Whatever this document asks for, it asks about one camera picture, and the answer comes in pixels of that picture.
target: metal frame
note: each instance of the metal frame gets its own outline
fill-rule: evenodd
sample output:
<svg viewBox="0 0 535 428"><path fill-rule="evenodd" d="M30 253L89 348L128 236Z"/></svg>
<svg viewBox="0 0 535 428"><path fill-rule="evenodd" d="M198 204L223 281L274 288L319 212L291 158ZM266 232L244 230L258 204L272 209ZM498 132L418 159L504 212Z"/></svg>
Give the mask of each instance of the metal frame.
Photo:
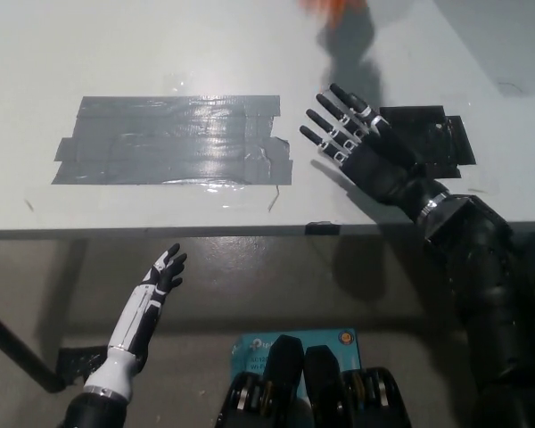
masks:
<svg viewBox="0 0 535 428"><path fill-rule="evenodd" d="M0 321L0 350L50 393L63 391L79 377L87 379L107 358L107 347L61 348L55 370Z"/></svg>

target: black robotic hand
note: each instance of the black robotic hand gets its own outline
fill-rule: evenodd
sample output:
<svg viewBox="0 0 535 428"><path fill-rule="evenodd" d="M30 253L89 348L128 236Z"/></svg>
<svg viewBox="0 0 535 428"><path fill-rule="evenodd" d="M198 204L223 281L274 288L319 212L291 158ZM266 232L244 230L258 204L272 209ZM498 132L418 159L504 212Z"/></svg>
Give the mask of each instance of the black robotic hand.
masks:
<svg viewBox="0 0 535 428"><path fill-rule="evenodd" d="M339 121L308 116L328 135L301 133L363 192L402 209L445 269L480 397L472 425L535 428L535 296L506 221L474 195L426 176L397 131L364 101L330 87L317 100Z"/></svg>
<svg viewBox="0 0 535 428"><path fill-rule="evenodd" d="M429 205L445 198L447 189L425 179L420 156L401 140L391 125L363 100L333 84L333 103L317 95L319 103L339 122L334 127L313 110L307 115L328 135L322 139L308 127L301 133L332 158L341 171L377 202L396 205L417 221Z"/></svg>

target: white and black robotic hand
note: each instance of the white and black robotic hand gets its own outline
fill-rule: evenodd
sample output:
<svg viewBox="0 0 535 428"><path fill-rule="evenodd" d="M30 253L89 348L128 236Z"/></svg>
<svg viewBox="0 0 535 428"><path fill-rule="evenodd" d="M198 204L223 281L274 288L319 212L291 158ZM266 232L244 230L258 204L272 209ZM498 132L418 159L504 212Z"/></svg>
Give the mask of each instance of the white and black robotic hand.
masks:
<svg viewBox="0 0 535 428"><path fill-rule="evenodd" d="M169 292L181 285L186 254L175 244L135 287L109 340L107 359L68 406L63 428L120 428L132 398L133 377L143 370L152 334Z"/></svg>

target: white robotic forearm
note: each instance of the white robotic forearm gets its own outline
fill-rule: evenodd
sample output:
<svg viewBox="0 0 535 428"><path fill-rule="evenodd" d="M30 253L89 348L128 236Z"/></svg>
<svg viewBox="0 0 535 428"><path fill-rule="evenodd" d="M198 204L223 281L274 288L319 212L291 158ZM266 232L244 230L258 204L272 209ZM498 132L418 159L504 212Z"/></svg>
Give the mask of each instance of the white robotic forearm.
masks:
<svg viewBox="0 0 535 428"><path fill-rule="evenodd" d="M165 251L133 290L109 341L107 359L86 381L84 392L129 402L132 380L144 366L148 345L170 290L182 283L186 255Z"/></svg>

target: sticker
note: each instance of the sticker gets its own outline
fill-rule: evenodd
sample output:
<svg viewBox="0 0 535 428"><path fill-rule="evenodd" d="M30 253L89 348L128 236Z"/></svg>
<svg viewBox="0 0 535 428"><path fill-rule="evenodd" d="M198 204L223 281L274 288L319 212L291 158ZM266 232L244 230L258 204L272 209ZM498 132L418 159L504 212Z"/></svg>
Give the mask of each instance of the sticker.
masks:
<svg viewBox="0 0 535 428"><path fill-rule="evenodd" d="M355 341L355 336L351 332L340 332L339 342L343 345L351 345Z"/></svg>

